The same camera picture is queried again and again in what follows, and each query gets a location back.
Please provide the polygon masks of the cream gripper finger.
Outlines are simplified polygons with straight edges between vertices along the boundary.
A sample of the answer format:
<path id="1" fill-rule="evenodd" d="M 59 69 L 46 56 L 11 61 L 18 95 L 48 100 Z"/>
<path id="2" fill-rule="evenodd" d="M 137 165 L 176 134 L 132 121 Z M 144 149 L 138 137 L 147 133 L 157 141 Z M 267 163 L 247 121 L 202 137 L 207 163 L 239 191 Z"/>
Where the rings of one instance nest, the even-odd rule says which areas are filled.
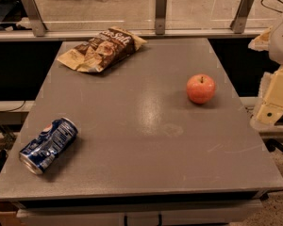
<path id="1" fill-rule="evenodd" d="M 252 39 L 248 44 L 248 48 L 254 51 L 258 51 L 258 52 L 268 51 L 271 30 L 272 28 L 268 27 L 260 35 Z"/>

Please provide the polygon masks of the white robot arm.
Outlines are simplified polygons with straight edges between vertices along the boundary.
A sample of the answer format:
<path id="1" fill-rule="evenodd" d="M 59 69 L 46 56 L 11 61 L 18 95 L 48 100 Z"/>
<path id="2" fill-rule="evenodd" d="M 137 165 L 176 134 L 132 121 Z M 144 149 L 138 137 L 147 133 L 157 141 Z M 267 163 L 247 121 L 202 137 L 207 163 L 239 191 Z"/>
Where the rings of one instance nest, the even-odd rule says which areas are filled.
<path id="1" fill-rule="evenodd" d="M 269 59 L 280 65 L 274 73 L 263 74 L 250 120 L 254 129 L 268 130 L 283 116 L 283 13 L 271 27 L 251 40 L 248 47 L 267 51 Z"/>

